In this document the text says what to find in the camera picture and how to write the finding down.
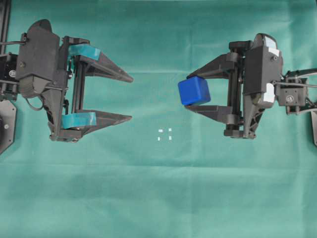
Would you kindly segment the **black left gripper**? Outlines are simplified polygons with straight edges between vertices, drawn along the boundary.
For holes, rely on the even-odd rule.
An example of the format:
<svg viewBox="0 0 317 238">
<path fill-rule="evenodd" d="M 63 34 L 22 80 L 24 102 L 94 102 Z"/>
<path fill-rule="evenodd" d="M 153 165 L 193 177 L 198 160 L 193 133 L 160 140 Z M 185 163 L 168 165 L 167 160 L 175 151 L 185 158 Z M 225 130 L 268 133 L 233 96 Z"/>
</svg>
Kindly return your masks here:
<svg viewBox="0 0 317 238">
<path fill-rule="evenodd" d="M 89 43 L 89 40 L 65 36 L 58 49 L 57 70 L 52 84 L 44 91 L 44 109 L 52 141 L 74 143 L 87 129 L 132 119 L 128 115 L 83 109 L 85 76 L 133 82 L 130 75 Z"/>
</svg>

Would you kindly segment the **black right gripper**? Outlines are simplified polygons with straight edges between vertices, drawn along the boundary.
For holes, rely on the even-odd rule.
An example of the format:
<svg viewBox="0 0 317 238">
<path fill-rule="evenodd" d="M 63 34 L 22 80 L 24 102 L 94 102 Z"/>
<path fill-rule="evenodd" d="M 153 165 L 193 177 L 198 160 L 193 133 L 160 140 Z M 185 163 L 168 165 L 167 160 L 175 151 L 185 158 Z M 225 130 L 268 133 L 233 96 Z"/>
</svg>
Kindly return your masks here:
<svg viewBox="0 0 317 238">
<path fill-rule="evenodd" d="M 186 109 L 226 124 L 225 135 L 233 138 L 254 139 L 265 109 L 244 109 L 243 87 L 246 51 L 253 41 L 231 42 L 230 52 L 222 54 L 186 78 L 229 79 L 228 106 L 185 106 Z"/>
</svg>

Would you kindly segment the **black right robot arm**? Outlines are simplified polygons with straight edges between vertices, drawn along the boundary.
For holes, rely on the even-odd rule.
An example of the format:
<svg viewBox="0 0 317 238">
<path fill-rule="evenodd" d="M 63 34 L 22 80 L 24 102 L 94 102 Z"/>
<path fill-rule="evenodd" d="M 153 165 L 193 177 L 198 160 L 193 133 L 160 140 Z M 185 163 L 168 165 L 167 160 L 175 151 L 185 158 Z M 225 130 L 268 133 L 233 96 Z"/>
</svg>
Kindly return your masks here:
<svg viewBox="0 0 317 238">
<path fill-rule="evenodd" d="M 288 114 L 317 109 L 308 97 L 307 83 L 316 69 L 282 74 L 283 58 L 274 39 L 258 34 L 253 41 L 231 42 L 229 50 L 178 83 L 182 105 L 225 124 L 225 136 L 255 138 L 264 111 L 274 102 Z M 211 106 L 207 80 L 220 78 L 228 80 L 227 104 Z"/>
</svg>

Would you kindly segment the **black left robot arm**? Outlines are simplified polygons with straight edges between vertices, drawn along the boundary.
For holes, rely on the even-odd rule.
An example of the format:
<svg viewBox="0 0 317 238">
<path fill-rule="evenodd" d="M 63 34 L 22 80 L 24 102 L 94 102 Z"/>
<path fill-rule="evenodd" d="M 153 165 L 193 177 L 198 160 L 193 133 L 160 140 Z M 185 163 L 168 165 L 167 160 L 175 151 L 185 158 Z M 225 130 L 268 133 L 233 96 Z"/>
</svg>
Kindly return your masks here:
<svg viewBox="0 0 317 238">
<path fill-rule="evenodd" d="M 43 31 L 23 34 L 18 45 L 18 54 L 0 58 L 0 98 L 39 98 L 51 140 L 77 142 L 93 131 L 131 119 L 83 108 L 86 76 L 133 81 L 88 40 Z"/>
</svg>

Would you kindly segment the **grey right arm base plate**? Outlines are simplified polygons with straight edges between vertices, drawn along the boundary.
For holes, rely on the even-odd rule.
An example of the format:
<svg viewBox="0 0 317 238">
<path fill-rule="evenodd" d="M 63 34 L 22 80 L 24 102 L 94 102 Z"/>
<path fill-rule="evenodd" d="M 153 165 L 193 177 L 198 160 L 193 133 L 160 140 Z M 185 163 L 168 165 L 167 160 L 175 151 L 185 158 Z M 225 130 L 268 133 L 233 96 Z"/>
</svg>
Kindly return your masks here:
<svg viewBox="0 0 317 238">
<path fill-rule="evenodd" d="M 313 131 L 313 143 L 317 146 L 317 112 L 311 112 L 311 123 Z"/>
</svg>

